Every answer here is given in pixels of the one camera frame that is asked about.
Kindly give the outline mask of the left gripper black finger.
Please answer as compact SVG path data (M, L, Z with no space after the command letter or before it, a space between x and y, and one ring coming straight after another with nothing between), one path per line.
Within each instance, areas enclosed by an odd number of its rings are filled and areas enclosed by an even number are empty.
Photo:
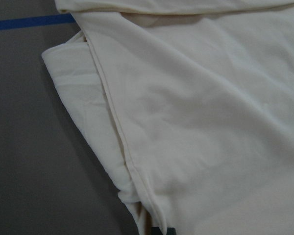
M153 220L151 224L151 235L177 235L177 232L174 227L165 228L161 224Z

